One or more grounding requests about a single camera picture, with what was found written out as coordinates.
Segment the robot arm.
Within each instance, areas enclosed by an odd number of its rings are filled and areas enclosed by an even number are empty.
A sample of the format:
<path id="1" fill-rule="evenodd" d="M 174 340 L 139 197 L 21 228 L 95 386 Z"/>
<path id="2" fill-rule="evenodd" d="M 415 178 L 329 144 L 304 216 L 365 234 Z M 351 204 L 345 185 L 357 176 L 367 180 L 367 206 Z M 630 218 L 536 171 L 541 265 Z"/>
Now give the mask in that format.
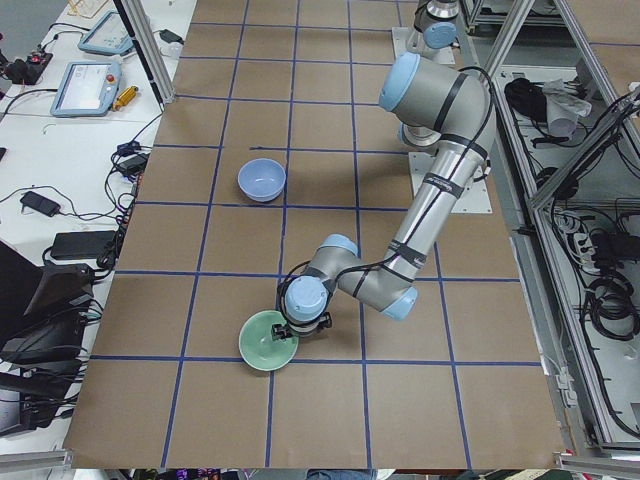
<path id="1" fill-rule="evenodd" d="M 450 46 L 457 38 L 458 14 L 457 0 L 420 0 L 406 40 L 406 49 L 427 56 Z"/>
<path id="2" fill-rule="evenodd" d="M 438 134 L 434 163 L 384 259 L 365 264 L 353 241 L 332 234 L 299 277 L 279 285 L 283 318 L 271 328 L 275 340 L 306 337 L 330 327 L 328 306 L 337 290 L 391 319 L 404 319 L 418 298 L 413 282 L 430 249 L 488 158 L 496 132 L 494 89 L 477 67 L 455 70 L 405 52 L 385 79 L 379 105 L 406 127 Z"/>

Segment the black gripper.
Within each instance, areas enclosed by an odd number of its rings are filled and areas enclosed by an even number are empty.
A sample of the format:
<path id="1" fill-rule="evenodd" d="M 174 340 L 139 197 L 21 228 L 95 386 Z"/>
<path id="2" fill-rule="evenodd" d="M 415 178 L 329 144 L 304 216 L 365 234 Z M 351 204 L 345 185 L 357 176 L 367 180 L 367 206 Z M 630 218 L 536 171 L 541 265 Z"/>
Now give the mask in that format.
<path id="1" fill-rule="evenodd" d="M 291 334 L 295 337 L 305 338 L 331 327 L 331 314 L 325 312 L 316 319 L 306 322 L 288 320 L 287 325 L 273 324 L 271 326 L 271 337 L 273 341 L 286 341 L 291 337 Z"/>

